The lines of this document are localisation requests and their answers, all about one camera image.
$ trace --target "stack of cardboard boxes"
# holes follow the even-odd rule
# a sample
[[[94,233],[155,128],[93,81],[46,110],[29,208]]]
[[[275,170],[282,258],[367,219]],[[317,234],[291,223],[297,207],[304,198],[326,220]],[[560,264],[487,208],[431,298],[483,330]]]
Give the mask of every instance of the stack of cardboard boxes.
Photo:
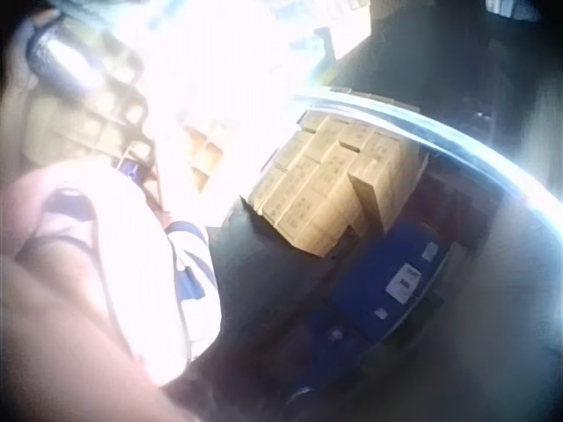
[[[348,227],[386,232],[416,186],[415,142],[356,120],[308,112],[247,201],[293,246],[324,257]]]

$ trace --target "person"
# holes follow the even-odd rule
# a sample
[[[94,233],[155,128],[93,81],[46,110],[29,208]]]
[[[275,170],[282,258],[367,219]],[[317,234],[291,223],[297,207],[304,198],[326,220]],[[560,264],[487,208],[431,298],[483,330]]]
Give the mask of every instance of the person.
[[[220,302],[185,139],[152,122],[143,188],[96,158],[2,188],[2,399],[24,420],[193,418],[158,387],[214,341]]]

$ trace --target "bright light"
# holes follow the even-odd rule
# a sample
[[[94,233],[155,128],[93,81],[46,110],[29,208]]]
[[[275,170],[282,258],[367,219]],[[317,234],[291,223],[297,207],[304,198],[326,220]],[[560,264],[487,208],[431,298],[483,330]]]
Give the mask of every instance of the bright light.
[[[59,40],[50,40],[47,43],[47,49],[84,87],[92,89],[98,88],[102,84],[102,76],[75,49],[66,46]]]

